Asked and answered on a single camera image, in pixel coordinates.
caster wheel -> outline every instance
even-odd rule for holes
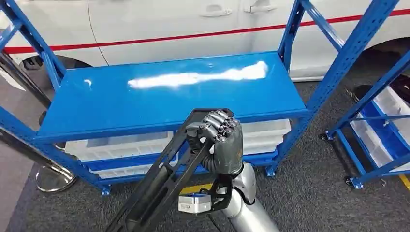
[[[351,176],[345,177],[345,183],[348,186],[350,186],[352,189],[362,189],[363,188],[363,184],[359,182],[358,179],[355,177],[351,177]]]
[[[319,135],[319,139],[323,140],[323,141],[329,141],[329,138],[327,137],[326,133],[322,133]]]
[[[345,176],[345,183],[354,189],[353,183],[351,182],[351,176]]]

car door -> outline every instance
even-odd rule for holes
[[[49,46],[65,45],[67,49],[56,51],[57,55],[80,60],[92,66],[106,65],[96,44],[88,16],[87,0],[15,0],[30,22]],[[0,28],[10,21],[0,14]],[[25,53],[30,44],[18,32],[7,44],[10,53],[19,60],[37,55]]]
[[[371,3],[371,0],[310,1],[344,40],[348,38],[360,15]],[[409,1],[401,1],[396,9],[408,7],[408,4]],[[239,13],[240,27],[259,29],[247,35],[246,44],[249,51],[278,49],[292,5],[293,1],[289,0],[242,0],[242,11]],[[409,36],[409,30],[403,30],[406,27],[405,17],[389,17],[370,41],[369,46]],[[320,80],[337,55],[319,27],[303,23],[311,21],[310,16],[305,13],[293,43],[290,74],[294,81]]]
[[[90,0],[89,12],[108,63],[124,64],[243,52],[243,34],[221,33],[237,29],[239,3]]]

blue steel frame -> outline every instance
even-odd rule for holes
[[[290,68],[292,44],[305,11],[307,11],[307,13],[313,18],[339,54],[331,65],[329,71],[326,73],[324,79],[319,84],[317,90],[306,104],[307,113],[303,116],[286,116],[299,118],[299,122],[293,126],[292,131],[286,136],[284,143],[278,146],[278,155],[276,155],[271,162],[266,162],[266,160],[257,161],[258,165],[271,164],[266,168],[268,176],[273,176],[274,171],[281,160],[309,125],[324,101],[339,84],[343,76],[352,66],[376,31],[380,28],[381,24],[385,21],[398,1],[399,0],[373,0],[346,43],[336,35],[335,30],[332,29],[323,16],[308,0],[294,1],[291,15],[278,49],[279,56],[282,59],[285,68],[287,70]],[[66,72],[63,64],[51,51],[49,46],[13,0],[0,0],[0,8],[12,21],[12,25],[1,34],[0,49],[4,48],[5,44],[14,35],[17,29],[19,29],[31,46],[33,46],[34,50],[43,59],[47,66],[47,72],[53,87],[55,91],[57,91],[61,79]],[[13,133],[20,140],[41,151],[63,167],[84,178],[90,184],[101,189],[103,194],[109,194],[111,183],[133,181],[141,178],[140,176],[127,176],[112,180],[101,180],[96,175],[91,174],[88,169],[82,166],[79,162],[69,158],[66,154],[54,148],[52,144],[45,144],[33,140],[35,132],[3,108],[0,109],[0,126]]]
[[[329,23],[321,16],[316,8],[308,0],[296,0],[292,14],[289,18],[282,42],[279,47],[279,54],[283,54],[285,66],[289,65],[290,49],[286,49],[289,43],[292,43],[296,34],[296,26],[299,26],[303,11],[306,10],[317,25],[320,25],[322,31],[326,31],[326,37],[332,42],[332,45],[339,51],[335,61],[330,66],[323,80],[320,82],[316,91],[312,94],[306,104],[310,115],[300,118],[299,122],[292,128],[292,131],[286,136],[284,142],[278,146],[279,154],[273,160],[273,164],[266,168],[268,176],[275,174],[276,168],[282,159],[291,149],[293,144],[308,127],[309,123],[318,113],[319,109],[338,86],[347,71],[359,57],[360,53],[366,47],[370,39],[374,36],[382,23],[386,20],[389,13],[394,9],[399,0],[373,0],[369,5],[363,17],[350,34],[346,43],[336,36],[335,31]]]
[[[357,170],[360,173],[359,177],[351,177],[350,181],[355,189],[363,188],[363,183],[378,177],[378,176],[385,176],[385,175],[395,175],[395,174],[403,174],[403,173],[410,173],[410,171],[400,171],[400,172],[389,172],[395,167],[401,166],[405,163],[410,162],[410,152],[405,154],[390,163],[387,163],[381,167],[377,167],[374,163],[372,157],[370,156],[369,152],[366,149],[366,146],[362,143],[361,139],[357,136],[357,134],[351,128],[349,122],[356,121],[356,120],[377,120],[377,119],[398,119],[398,118],[409,118],[410,115],[399,115],[399,116],[378,116],[378,117],[363,117],[363,118],[355,118],[356,115],[367,105],[369,104],[380,92],[383,91],[390,83],[392,83],[400,74],[403,73],[404,70],[410,68],[410,51],[408,51],[376,84],[372,87],[369,92],[365,96],[359,100],[357,104],[355,104],[340,120],[337,122],[329,131],[326,131],[325,134],[328,140],[333,140],[334,135],[337,134],[338,138],[342,142],[343,146],[346,148],[346,151],[350,158],[352,159],[353,163],[355,164]],[[374,166],[374,170],[371,172],[366,172],[364,167],[362,166],[361,162],[357,158],[355,152],[351,148],[349,142],[347,141],[345,135],[341,131],[343,127],[349,127],[353,135],[355,136],[356,140],[359,142],[360,146],[362,147],[364,153],[366,154],[367,158],[372,162]]]

robotic arm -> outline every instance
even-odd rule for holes
[[[242,163],[243,135],[240,122],[228,117],[222,110],[209,113],[202,122],[187,127],[187,140],[192,150],[200,147],[200,138],[212,140],[214,154],[204,158],[202,165],[212,173],[226,175],[232,180],[232,193],[228,206],[222,209],[237,232],[278,232],[263,206],[256,198],[256,177],[249,163]],[[186,213],[213,211],[220,198],[212,192],[224,194],[227,187],[216,187],[200,194],[179,196],[178,210]]]
[[[169,162],[185,141],[189,149],[171,166]],[[250,164],[242,163],[242,155],[242,127],[231,111],[194,110],[106,232],[152,231],[176,199],[179,211],[185,213],[222,210],[237,232],[278,232],[256,198],[255,172]],[[199,164],[217,174],[212,188],[179,196]]]

robotic hand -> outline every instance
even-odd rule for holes
[[[205,191],[206,194],[180,196],[179,211],[194,214],[214,211],[219,209],[213,207],[213,204],[221,201],[218,196],[229,193],[227,206],[222,208],[222,212],[237,232],[278,232],[256,198],[256,177],[252,166],[242,163],[243,134],[240,122],[228,117],[222,110],[216,110],[210,112],[202,122],[190,123],[186,132],[193,152],[201,149],[201,138],[213,141],[214,152],[205,156],[202,165],[218,174],[218,178],[231,182],[230,185],[219,186],[217,179],[212,189]]]
[[[238,120],[224,111],[211,111],[202,122],[193,122],[186,127],[187,140],[193,152],[202,147],[201,139],[214,143],[213,155],[209,153],[202,165],[217,174],[236,174],[242,169],[243,136]]]

